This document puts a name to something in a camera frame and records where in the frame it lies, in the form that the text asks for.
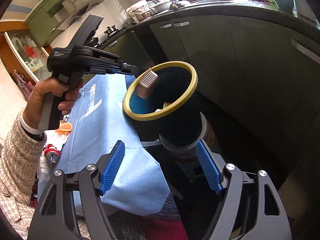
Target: red soda can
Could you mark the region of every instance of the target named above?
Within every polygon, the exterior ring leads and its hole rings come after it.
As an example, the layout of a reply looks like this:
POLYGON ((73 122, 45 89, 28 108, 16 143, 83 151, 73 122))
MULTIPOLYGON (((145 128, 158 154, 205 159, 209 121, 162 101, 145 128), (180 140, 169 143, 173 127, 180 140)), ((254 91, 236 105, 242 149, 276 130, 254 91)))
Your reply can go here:
POLYGON ((52 144, 48 144, 44 148, 44 157, 50 162, 50 163, 57 163, 60 160, 61 152, 54 147, 52 144))

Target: silver bolt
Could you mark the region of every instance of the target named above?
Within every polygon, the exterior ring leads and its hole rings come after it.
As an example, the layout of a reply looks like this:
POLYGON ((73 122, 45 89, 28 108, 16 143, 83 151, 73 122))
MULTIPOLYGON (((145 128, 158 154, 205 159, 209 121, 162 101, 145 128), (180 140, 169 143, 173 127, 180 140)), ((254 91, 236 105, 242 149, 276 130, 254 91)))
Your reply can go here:
POLYGON ((62 174, 62 170, 56 170, 55 172, 54 172, 54 175, 55 176, 60 176, 62 174))
POLYGON ((89 165, 87 166, 87 170, 88 170, 88 171, 93 171, 95 168, 96 168, 96 165, 94 165, 94 164, 89 164, 89 165))
POLYGON ((265 172, 264 170, 260 170, 259 175, 265 177, 267 175, 267 172, 265 172))
POLYGON ((233 171, 236 168, 236 166, 234 166, 232 163, 228 163, 226 167, 229 171, 233 171))

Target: range hood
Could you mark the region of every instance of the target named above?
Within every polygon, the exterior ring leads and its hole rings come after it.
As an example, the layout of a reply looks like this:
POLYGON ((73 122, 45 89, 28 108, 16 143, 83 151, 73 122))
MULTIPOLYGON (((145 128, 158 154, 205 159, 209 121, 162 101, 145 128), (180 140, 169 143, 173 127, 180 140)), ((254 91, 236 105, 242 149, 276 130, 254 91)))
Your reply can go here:
POLYGON ((62 5, 68 12, 68 17, 58 23, 58 30, 67 30, 71 24, 92 8, 102 3, 104 0, 63 0, 62 5))

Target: sink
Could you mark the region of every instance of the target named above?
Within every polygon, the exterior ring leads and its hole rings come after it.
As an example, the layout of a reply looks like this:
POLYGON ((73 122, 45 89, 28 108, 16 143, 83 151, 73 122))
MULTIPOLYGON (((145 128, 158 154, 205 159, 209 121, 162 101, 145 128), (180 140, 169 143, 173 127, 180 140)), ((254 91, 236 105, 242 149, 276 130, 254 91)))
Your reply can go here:
POLYGON ((234 0, 198 0, 192 2, 192 4, 201 4, 201 3, 227 3, 234 2, 234 0))

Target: blue tablecloth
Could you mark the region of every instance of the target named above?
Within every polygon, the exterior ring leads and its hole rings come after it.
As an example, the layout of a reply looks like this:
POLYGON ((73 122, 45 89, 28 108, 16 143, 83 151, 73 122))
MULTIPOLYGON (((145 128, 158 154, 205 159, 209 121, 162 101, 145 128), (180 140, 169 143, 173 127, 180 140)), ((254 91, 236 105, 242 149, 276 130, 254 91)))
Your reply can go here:
MULTIPOLYGON (((51 174, 56 169, 80 171, 122 140, 125 156, 102 202, 136 215, 154 214, 161 210, 170 190, 159 163, 142 147, 131 120, 122 111, 125 92, 126 78, 121 74, 96 75, 80 90, 81 98, 68 119, 73 130, 51 174)), ((39 181, 39 197, 45 185, 46 181, 39 181)), ((82 215, 80 195, 75 192, 74 196, 76 212, 82 215)))

